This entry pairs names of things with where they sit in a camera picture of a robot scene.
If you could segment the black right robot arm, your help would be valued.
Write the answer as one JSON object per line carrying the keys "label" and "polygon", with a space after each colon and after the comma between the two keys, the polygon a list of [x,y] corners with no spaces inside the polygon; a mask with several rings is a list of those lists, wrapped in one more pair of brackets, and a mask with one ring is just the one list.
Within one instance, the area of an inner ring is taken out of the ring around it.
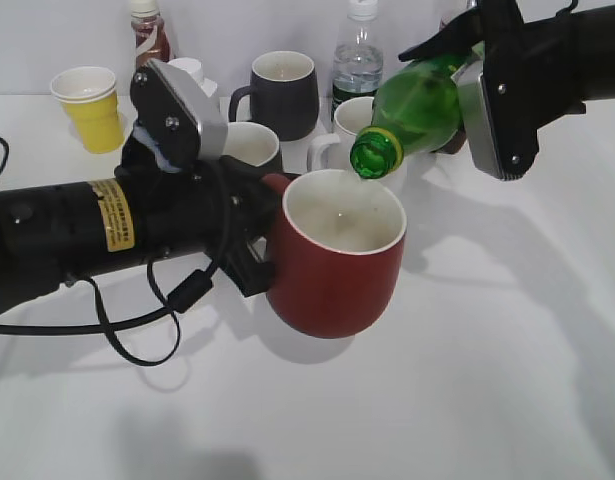
{"label": "black right robot arm", "polygon": [[483,76],[500,152],[535,153],[537,131],[585,102],[615,99],[615,5],[525,22],[514,1],[479,1],[402,62],[485,47]]}

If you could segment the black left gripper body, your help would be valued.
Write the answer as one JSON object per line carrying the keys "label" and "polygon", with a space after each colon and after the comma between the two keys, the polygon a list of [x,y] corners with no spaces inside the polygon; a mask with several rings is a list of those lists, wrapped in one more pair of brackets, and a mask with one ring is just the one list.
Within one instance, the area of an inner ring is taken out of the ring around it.
{"label": "black left gripper body", "polygon": [[117,255],[127,265],[203,252],[215,259],[224,235],[254,243],[267,236],[280,197],[263,183],[267,172],[224,155],[186,172],[166,173],[132,135],[114,175],[127,199],[134,247]]}

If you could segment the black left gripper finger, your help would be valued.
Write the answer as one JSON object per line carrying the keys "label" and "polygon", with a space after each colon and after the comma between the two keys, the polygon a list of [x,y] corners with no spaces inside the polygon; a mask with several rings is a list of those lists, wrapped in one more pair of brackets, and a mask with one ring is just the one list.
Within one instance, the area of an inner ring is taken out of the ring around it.
{"label": "black left gripper finger", "polygon": [[275,275],[273,264],[266,261],[254,245],[243,238],[231,242],[221,262],[221,270],[244,298],[267,292]]}

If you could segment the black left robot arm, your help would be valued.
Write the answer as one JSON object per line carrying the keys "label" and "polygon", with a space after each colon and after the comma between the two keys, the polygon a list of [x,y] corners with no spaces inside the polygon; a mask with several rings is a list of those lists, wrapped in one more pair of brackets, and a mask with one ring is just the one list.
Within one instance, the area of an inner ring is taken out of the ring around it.
{"label": "black left robot arm", "polygon": [[203,252],[250,296],[272,268],[248,248],[280,196],[229,156],[166,173],[135,138],[110,179],[0,191],[0,315],[83,277]]}

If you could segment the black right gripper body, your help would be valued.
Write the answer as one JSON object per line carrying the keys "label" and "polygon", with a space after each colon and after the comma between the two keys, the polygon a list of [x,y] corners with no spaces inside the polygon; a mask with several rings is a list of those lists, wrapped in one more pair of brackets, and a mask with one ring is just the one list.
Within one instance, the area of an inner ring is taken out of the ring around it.
{"label": "black right gripper body", "polygon": [[576,92],[571,20],[576,1],[547,19],[525,22],[515,1],[481,1],[484,72],[495,109],[536,130],[583,113]]}

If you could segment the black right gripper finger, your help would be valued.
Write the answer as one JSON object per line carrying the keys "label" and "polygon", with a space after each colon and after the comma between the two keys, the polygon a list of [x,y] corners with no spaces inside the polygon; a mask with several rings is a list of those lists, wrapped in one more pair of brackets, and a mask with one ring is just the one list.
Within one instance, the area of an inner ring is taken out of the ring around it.
{"label": "black right gripper finger", "polygon": [[481,9],[471,8],[453,18],[428,40],[398,55],[401,62],[422,61],[442,55],[463,55],[482,40]]}

